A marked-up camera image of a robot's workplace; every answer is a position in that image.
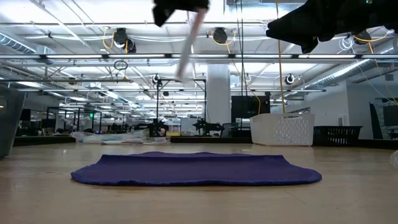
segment ceiling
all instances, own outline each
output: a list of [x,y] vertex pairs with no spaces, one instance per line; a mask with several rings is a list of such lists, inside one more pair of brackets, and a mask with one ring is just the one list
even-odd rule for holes
[[[244,54],[277,54],[278,41],[266,37],[265,31],[267,23],[277,18],[275,4],[261,3],[256,0],[243,1],[243,12],[238,10],[236,12],[233,5],[225,5],[225,0],[211,0],[210,10],[208,11],[205,21],[200,28],[197,41],[193,45],[193,52],[195,54],[228,54],[228,48],[225,45],[216,44],[211,38],[211,33],[215,27],[224,27],[229,36],[228,45],[230,53],[240,54],[240,44],[238,37],[237,18],[243,18],[243,28],[239,31],[243,33],[243,53]],[[287,0],[281,1],[279,4],[279,16],[298,8],[304,1]],[[128,36],[135,42],[138,54],[179,54],[182,50],[186,36],[190,32],[190,27],[195,18],[195,13],[186,11],[176,11],[167,21],[163,27],[154,25],[152,17],[153,3],[151,0],[113,0],[113,1],[99,1],[99,0],[46,0],[42,1],[45,10],[54,15],[54,17],[37,7],[30,0],[2,0],[0,1],[0,33],[7,32],[22,43],[36,47],[43,45],[56,54],[123,54],[121,49],[112,47],[107,49],[103,44],[103,39],[106,45],[111,45],[112,32],[118,27],[125,27]],[[60,26],[60,22],[66,25],[72,33],[78,38],[82,39],[86,44],[83,44],[76,37],[71,35],[65,27]],[[376,27],[368,29],[368,32],[373,38],[383,37],[386,30],[383,27]],[[345,49],[342,44],[345,35],[338,35],[333,40],[322,42],[316,47],[312,54],[352,54],[351,50]],[[386,38],[374,44],[377,49],[378,45],[388,41],[392,34],[388,34]],[[301,54],[301,48],[297,45],[287,42],[281,42],[282,54]],[[352,49],[358,54],[369,52],[367,45],[352,45]],[[9,47],[0,45],[0,54],[19,54]],[[132,89],[143,90],[151,89],[152,77],[158,74],[161,78],[174,78],[177,69],[176,59],[156,59],[151,60],[150,63],[145,59],[127,60],[129,68],[123,72],[119,72],[118,79],[126,76],[131,82],[103,82],[96,87],[104,89]],[[47,75],[52,74],[50,78],[54,80],[68,79],[75,77],[76,79],[116,79],[117,72],[109,75],[109,70],[113,69],[112,64],[114,60],[105,62],[104,60],[54,60],[53,65],[45,65],[43,63],[36,63],[34,60],[9,60],[15,66],[22,67],[27,73],[18,73],[16,78],[43,78],[45,77],[46,69]],[[229,64],[229,69],[232,75],[238,76],[241,72],[240,60],[224,61]],[[76,67],[74,64],[86,64],[81,67]],[[206,60],[194,61],[189,64],[185,72],[188,77],[196,77],[205,79],[207,75],[207,64],[214,63]],[[300,77],[300,81],[309,82],[317,75],[337,66],[339,63],[332,60],[323,60],[317,62],[308,60],[303,62],[282,62],[282,75],[286,76],[293,74]],[[244,63],[245,71],[250,75],[248,85],[252,89],[279,89],[279,64],[278,63],[264,63],[261,61],[247,61]],[[54,89],[87,89],[90,84],[85,86],[82,82],[76,85],[69,85],[68,83],[47,83],[46,88],[52,85]],[[193,89],[196,92],[191,93],[174,93],[170,92],[169,96],[161,96],[163,99],[203,99],[204,93],[200,91],[198,86],[200,83],[189,81],[186,83],[170,82],[165,88],[173,89]],[[13,86],[19,88],[32,88],[31,86],[24,86],[15,83]],[[87,102],[104,102],[109,96],[99,96],[98,92],[86,92],[84,94],[79,92],[65,92],[58,93],[62,96],[74,96],[79,98],[87,98]],[[140,108],[150,108],[154,103],[154,93],[139,93],[139,92],[117,92],[117,94],[125,100],[137,103]],[[120,103],[119,100],[110,100],[110,103]],[[192,104],[193,114],[202,112],[201,104],[193,104],[194,101],[181,101],[181,103]],[[166,107],[167,110],[172,111],[172,114],[179,113],[179,109],[183,106],[171,108]]]

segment purple cloth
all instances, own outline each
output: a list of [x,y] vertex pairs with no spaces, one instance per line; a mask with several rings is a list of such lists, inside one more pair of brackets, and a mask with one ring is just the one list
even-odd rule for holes
[[102,155],[96,164],[71,175],[83,184],[146,186],[293,185],[322,179],[317,171],[292,165],[283,156],[209,152]]

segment wooden table surface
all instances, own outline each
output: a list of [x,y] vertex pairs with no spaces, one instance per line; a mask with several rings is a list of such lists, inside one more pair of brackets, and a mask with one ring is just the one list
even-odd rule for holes
[[[316,184],[285,187],[100,187],[73,172],[102,154],[147,151],[282,154],[319,171]],[[0,223],[398,223],[393,151],[252,144],[15,147],[0,160]]]

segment white laundry basket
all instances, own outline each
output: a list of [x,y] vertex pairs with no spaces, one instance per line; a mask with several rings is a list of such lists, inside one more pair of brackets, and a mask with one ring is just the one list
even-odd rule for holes
[[314,114],[260,114],[250,119],[253,143],[311,146]]

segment black basket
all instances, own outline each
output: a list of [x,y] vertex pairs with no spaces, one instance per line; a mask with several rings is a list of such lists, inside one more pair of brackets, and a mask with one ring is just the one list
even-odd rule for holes
[[355,146],[362,126],[315,126],[314,146]]

